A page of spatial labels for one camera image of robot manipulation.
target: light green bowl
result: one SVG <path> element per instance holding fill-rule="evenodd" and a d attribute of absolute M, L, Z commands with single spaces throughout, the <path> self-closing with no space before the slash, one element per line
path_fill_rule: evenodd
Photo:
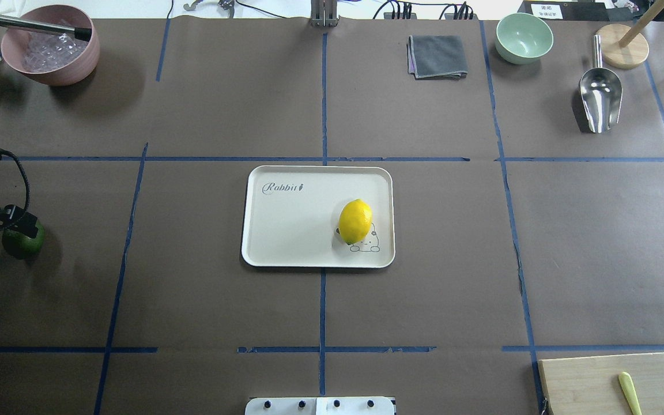
<path fill-rule="evenodd" d="M 553 31 L 536 16 L 514 13 L 496 26 L 496 51 L 511 63 L 535 62 L 552 47 Z"/>

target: metal scoop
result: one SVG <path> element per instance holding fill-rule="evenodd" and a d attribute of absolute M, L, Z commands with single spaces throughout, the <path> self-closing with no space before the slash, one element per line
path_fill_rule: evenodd
<path fill-rule="evenodd" d="M 619 122 L 621 81 L 610 69 L 601 68 L 601 37 L 593 36 L 593 69 L 580 78 L 580 97 L 592 132 L 608 131 Z"/>

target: wooden pole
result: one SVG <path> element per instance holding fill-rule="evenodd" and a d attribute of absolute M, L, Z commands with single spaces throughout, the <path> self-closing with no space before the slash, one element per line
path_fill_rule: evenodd
<path fill-rule="evenodd" d="M 637 22 L 627 34 L 619 40 L 619 47 L 627 47 L 627 45 L 634 40 L 634 38 L 652 21 L 659 12 L 664 9 L 664 0 L 657 0 L 654 5 L 645 14 L 642 15 L 640 21 Z"/>

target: white label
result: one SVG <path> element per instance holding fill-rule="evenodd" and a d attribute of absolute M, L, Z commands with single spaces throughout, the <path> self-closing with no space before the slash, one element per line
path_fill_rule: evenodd
<path fill-rule="evenodd" d="M 532 5 L 532 14 L 540 18 L 562 19 L 560 5 Z"/>

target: lime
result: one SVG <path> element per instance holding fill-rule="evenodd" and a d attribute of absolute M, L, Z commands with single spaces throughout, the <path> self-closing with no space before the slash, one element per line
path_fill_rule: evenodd
<path fill-rule="evenodd" d="M 371 230 L 374 214 L 371 207 L 360 199 L 345 205 L 339 215 L 339 235 L 348 244 L 360 242 Z"/>
<path fill-rule="evenodd" d="M 45 229 L 40 221 L 35 224 L 37 236 L 29 238 L 23 233 L 6 229 L 2 233 L 2 246 L 8 254 L 17 259 L 26 259 L 40 252 L 45 239 Z"/>

